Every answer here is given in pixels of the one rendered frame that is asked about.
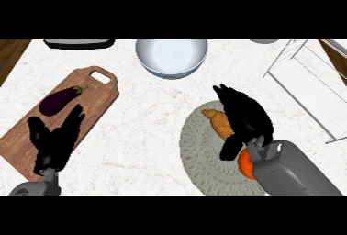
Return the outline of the round orange fruit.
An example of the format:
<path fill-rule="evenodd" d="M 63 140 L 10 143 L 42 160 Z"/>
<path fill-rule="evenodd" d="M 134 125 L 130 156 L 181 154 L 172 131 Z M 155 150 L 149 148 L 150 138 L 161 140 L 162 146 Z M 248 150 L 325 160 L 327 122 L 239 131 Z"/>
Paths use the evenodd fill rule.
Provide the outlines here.
<path fill-rule="evenodd" d="M 240 174 L 251 180 L 254 180 L 254 175 L 252 175 L 252 160 L 249 156 L 249 152 L 246 149 L 243 149 L 239 153 L 239 172 Z"/>

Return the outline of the dark purple eggplant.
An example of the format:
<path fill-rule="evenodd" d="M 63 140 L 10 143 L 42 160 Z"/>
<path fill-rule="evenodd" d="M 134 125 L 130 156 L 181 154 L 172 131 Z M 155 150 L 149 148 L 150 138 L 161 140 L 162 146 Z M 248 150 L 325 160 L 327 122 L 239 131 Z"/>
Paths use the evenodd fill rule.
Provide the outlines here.
<path fill-rule="evenodd" d="M 68 105 L 68 103 L 81 95 L 87 89 L 85 86 L 72 86 L 50 94 L 40 103 L 40 112 L 51 117 Z"/>

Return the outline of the white round bowl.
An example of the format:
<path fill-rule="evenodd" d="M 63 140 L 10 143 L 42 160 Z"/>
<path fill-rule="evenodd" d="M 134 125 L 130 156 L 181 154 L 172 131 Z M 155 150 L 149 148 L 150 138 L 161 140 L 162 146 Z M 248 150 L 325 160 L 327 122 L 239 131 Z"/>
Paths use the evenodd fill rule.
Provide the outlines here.
<path fill-rule="evenodd" d="M 205 39 L 138 39 L 135 53 L 141 67 L 168 80 L 189 76 L 206 58 Z"/>

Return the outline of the brown wooden cutting board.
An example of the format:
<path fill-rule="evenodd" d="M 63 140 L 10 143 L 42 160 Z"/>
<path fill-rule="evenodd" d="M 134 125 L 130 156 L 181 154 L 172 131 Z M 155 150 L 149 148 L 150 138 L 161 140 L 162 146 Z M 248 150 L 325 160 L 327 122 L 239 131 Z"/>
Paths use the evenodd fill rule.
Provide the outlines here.
<path fill-rule="evenodd" d="M 34 106 L 0 138 L 0 156 L 26 181 L 40 181 L 42 179 L 32 172 L 38 151 L 29 141 L 28 118 L 32 116 L 38 117 L 45 127 L 53 130 L 60 126 L 73 106 L 79 104 L 85 118 L 81 122 L 78 138 L 73 144 L 78 145 L 119 95 L 116 76 L 99 66 L 75 69 L 48 95 L 73 85 L 85 86 L 85 89 L 59 113 L 47 117 L 40 112 L 40 106 Z"/>

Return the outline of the round grey woven placemat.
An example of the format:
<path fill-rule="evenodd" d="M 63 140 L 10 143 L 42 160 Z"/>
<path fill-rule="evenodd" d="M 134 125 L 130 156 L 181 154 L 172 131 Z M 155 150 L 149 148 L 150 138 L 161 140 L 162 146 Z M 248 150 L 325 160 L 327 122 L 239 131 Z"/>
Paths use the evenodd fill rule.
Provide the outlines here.
<path fill-rule="evenodd" d="M 202 111 L 223 111 L 218 100 L 199 105 L 187 116 L 180 132 L 180 159 L 192 184 L 206 196 L 264 196 L 255 180 L 239 172 L 237 161 L 221 161 L 224 140 L 215 133 Z"/>

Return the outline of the golden brown croissant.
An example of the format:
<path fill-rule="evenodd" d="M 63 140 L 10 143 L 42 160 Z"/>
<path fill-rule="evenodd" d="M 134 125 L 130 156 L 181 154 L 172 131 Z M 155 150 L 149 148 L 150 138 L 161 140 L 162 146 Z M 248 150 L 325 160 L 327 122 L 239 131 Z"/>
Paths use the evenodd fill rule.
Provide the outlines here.
<path fill-rule="evenodd" d="M 226 140 L 234 134 L 234 131 L 230 127 L 224 112 L 215 109 L 203 109 L 200 113 L 209 120 L 217 135 Z"/>

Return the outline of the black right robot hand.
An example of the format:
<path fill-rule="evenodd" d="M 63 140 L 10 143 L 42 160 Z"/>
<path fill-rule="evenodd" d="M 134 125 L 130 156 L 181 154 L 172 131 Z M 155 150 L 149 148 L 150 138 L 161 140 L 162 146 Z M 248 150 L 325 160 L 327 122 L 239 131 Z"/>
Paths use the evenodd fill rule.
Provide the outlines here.
<path fill-rule="evenodd" d="M 240 91 L 224 84 L 214 85 L 223 104 L 223 112 L 227 117 L 234 134 L 226 138 L 220 159 L 233 161 L 239 155 L 242 144 L 257 139 L 257 145 L 264 147 L 273 141 L 273 123 L 260 103 Z"/>

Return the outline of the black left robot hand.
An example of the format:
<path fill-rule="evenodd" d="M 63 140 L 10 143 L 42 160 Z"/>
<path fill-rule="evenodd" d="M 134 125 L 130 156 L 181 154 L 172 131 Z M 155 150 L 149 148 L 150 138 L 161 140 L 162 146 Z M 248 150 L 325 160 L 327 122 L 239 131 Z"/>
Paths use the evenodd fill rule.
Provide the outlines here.
<path fill-rule="evenodd" d="M 84 117 L 82 106 L 75 105 L 60 127 L 54 128 L 53 131 L 44 126 L 38 117 L 28 119 L 29 140 L 38 150 L 34 174 L 42 175 L 47 168 L 54 169 L 57 172 L 65 168 L 73 151 Z"/>

